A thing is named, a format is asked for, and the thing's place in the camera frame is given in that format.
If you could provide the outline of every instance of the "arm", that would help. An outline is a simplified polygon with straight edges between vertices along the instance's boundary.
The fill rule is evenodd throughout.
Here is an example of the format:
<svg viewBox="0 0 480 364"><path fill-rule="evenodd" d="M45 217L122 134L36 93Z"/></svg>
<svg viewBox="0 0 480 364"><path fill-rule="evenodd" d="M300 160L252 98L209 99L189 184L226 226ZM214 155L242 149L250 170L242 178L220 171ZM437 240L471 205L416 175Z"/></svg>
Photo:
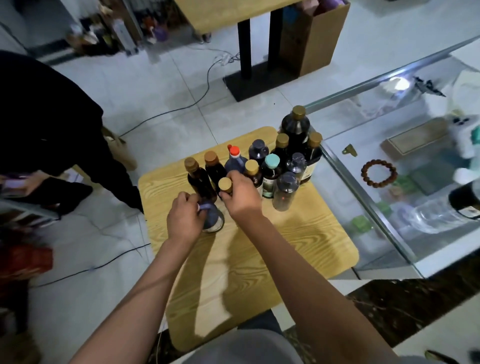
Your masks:
<svg viewBox="0 0 480 364"><path fill-rule="evenodd" d="M175 278L197 241L206 212L181 192L167 217L168 239L152 264L73 357L72 364L146 363Z"/></svg>
<svg viewBox="0 0 480 364"><path fill-rule="evenodd" d="M262 214L252 182L231 172L233 195L222 199L262 256L299 333L318 360L336 364L394 362L396 355L370 322L310 266Z"/></svg>

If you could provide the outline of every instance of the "wooden tabletop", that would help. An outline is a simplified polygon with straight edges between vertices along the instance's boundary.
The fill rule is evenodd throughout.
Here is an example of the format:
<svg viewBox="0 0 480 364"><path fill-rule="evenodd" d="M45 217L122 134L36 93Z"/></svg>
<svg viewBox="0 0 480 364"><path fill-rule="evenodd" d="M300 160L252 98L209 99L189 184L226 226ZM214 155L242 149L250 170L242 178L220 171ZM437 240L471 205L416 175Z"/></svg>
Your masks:
<svg viewBox="0 0 480 364"><path fill-rule="evenodd" d="M199 34L234 25L298 0L175 0Z"/></svg>
<svg viewBox="0 0 480 364"><path fill-rule="evenodd" d="M274 128L264 127L209 150L225 163L228 144L239 146L245 156L253 140L263 139L271 150L276 136ZM200 165L204 165L205 152L193 155ZM172 200L181 191L193 193L183 160L145 174L139 188L156 254L168 236L167 214ZM188 351L281 303L257 250L220 199L216 205L225 215L225 225L217 233L202 233L175 281L167 306L170 337L180 351ZM324 277L336 276L357 263L357 248L312 183L299 188L285 212L276 211L272 200L263 198L263 212Z"/></svg>

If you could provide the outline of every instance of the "person's left hand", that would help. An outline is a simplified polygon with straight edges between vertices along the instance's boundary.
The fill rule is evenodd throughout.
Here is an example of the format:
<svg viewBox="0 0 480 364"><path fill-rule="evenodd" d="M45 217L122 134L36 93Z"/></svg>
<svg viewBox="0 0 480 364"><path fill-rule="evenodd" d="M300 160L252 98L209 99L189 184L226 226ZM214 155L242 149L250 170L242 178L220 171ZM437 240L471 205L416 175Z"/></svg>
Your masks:
<svg viewBox="0 0 480 364"><path fill-rule="evenodd" d="M187 253L195 245L207 216L205 210L197 214L199 200L197 194L180 192L167 216L168 239Z"/></svg>

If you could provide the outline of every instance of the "bracelet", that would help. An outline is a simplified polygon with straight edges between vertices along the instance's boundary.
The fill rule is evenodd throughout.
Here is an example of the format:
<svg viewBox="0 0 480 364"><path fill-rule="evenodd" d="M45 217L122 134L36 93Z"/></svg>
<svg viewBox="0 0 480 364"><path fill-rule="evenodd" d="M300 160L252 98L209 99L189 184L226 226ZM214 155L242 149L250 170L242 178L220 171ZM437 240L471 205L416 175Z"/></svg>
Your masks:
<svg viewBox="0 0 480 364"><path fill-rule="evenodd" d="M388 177L385 181L373 182L368 177L368 169L371 166L374 166L376 164L385 166L390 170L390 177ZM361 169L361 176L363 177L363 180L367 183L367 185L369 185L373 188L382 188L382 187L388 186L389 184L395 182L395 180L398 176L398 173L396 171L396 168L391 163L388 163L386 160L372 159L370 162L367 162L363 165L363 167Z"/></svg>

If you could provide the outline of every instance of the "plastic bottle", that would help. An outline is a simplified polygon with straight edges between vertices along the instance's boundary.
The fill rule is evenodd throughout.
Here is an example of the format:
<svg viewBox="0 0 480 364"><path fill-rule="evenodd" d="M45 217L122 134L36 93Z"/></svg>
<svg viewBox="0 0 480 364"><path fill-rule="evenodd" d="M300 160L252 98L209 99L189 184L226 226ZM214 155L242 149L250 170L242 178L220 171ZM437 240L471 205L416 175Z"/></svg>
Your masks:
<svg viewBox="0 0 480 364"><path fill-rule="evenodd" d="M232 196L233 184L230 178L228 177L221 178L218 181L218 187L220 191L225 192L226 194L229 194L230 196Z"/></svg>
<svg viewBox="0 0 480 364"><path fill-rule="evenodd" d="M205 170L214 184L216 193L219 194L220 189L218 188L218 181L227 176L227 170L218 160L218 155L216 155L216 153L212 150L209 150L205 153L204 159Z"/></svg>
<svg viewBox="0 0 480 364"><path fill-rule="evenodd" d="M269 154L262 164L262 175L264 176L263 194L265 198L273 198L276 179L282 174L279 164L280 157L276 154Z"/></svg>
<svg viewBox="0 0 480 364"><path fill-rule="evenodd" d="M188 172L188 183L190 183L195 192L198 193L200 197L215 202L216 192L212 187L207 172L201 168L198 162L192 157L186 158L184 164Z"/></svg>
<svg viewBox="0 0 480 364"><path fill-rule="evenodd" d="M303 173L300 184L308 182L312 177L315 166L322 157L322 150L320 149L320 143L322 140L322 135L317 132L311 132L308 136L308 141L305 145L305 149L303 150L303 155L305 156L305 161L307 162L307 168Z"/></svg>
<svg viewBox="0 0 480 364"><path fill-rule="evenodd" d="M227 173L231 170L237 170L243 174L245 172L245 163L247 163L247 159L240 155L240 148L229 144L228 151L230 153L230 158L225 163Z"/></svg>
<svg viewBox="0 0 480 364"><path fill-rule="evenodd" d="M292 202L295 193L299 188L299 183L295 174L285 172L277 178L273 192L273 207L278 211L287 211Z"/></svg>
<svg viewBox="0 0 480 364"><path fill-rule="evenodd" d="M207 210L207 217L202 231L211 233L222 229L225 224L225 216L211 201L203 200L198 204L198 211Z"/></svg>
<svg viewBox="0 0 480 364"><path fill-rule="evenodd" d="M414 228L427 234L437 234L480 221L480 180L415 207L406 215L406 219Z"/></svg>
<svg viewBox="0 0 480 364"><path fill-rule="evenodd" d="M288 149L290 154L300 152L303 143L307 142L310 120L308 120L305 114L305 108L297 105L293 107L292 113L282 120L280 131L288 135Z"/></svg>
<svg viewBox="0 0 480 364"><path fill-rule="evenodd" d="M276 136L275 149L272 150L272 154L276 154L280 157L280 168L282 171L286 171L288 155L288 135L280 133Z"/></svg>
<svg viewBox="0 0 480 364"><path fill-rule="evenodd" d="M256 139L250 148L248 148L248 157L256 160L258 165L261 166L265 157L268 156L268 152L268 147L265 146L265 142L262 139Z"/></svg>
<svg viewBox="0 0 480 364"><path fill-rule="evenodd" d="M287 171L295 175L299 184L306 168L307 162L302 153L293 153L292 158L287 161Z"/></svg>
<svg viewBox="0 0 480 364"><path fill-rule="evenodd" d="M247 160L247 163L245 163L245 176L250 178L253 182L253 185L257 189L258 193L260 194L260 197L262 197L264 193L264 178L262 176L262 173L259 170L260 168L258 167L258 163L254 159L249 159Z"/></svg>

